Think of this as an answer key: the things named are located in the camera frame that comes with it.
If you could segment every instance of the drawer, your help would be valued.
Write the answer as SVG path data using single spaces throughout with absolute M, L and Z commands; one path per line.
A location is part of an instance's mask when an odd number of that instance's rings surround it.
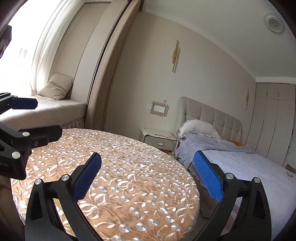
M 164 138 L 158 138 L 158 137 L 152 137 L 152 136 L 146 136 L 144 143 L 146 143 L 150 146 L 154 146 L 157 149 L 173 151 L 175 149 L 177 141 L 164 139 Z

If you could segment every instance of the blue gripper pad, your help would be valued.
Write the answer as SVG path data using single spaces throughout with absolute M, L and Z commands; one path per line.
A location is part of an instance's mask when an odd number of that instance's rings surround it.
M 32 98 L 13 98 L 9 102 L 9 107 L 14 110 L 34 110 L 38 106 L 38 101 Z
M 83 166 L 79 166 L 83 167 L 84 170 L 73 185 L 72 198 L 75 202 L 78 202 L 78 200 L 81 200 L 85 197 L 90 185 L 92 184 L 98 171 L 100 170 L 101 165 L 101 156 L 96 153 L 95 155 L 93 154 Z
M 199 152 L 196 152 L 193 157 L 193 164 L 203 180 L 207 190 L 212 198 L 216 198 L 220 202 L 223 198 L 223 187 L 220 179 L 217 177 L 210 164 L 209 160 Z

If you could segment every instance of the floral bedspread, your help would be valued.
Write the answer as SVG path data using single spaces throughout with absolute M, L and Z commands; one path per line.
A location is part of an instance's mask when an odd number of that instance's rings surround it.
M 23 181 L 11 180 L 21 219 L 34 181 L 58 180 L 84 164 L 93 152 L 102 167 L 78 205 L 104 240 L 179 240 L 195 224 L 199 192 L 187 170 L 158 149 L 102 131 L 64 129 L 57 142 L 35 148 Z M 58 200 L 56 208 L 66 231 L 74 235 Z

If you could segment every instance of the nightstand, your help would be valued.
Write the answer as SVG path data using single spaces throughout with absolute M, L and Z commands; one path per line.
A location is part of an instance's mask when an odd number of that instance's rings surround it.
M 177 139 L 171 133 L 150 128 L 141 128 L 139 141 L 168 151 L 174 151 L 177 144 Z

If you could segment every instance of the white bedsheet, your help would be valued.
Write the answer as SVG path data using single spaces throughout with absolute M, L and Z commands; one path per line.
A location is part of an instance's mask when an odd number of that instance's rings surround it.
M 287 172 L 291 172 L 257 154 L 217 150 L 206 150 L 203 153 L 210 162 L 218 164 L 223 172 L 231 172 L 238 179 L 261 179 L 269 204 L 274 239 L 296 207 L 296 175 L 289 177 Z

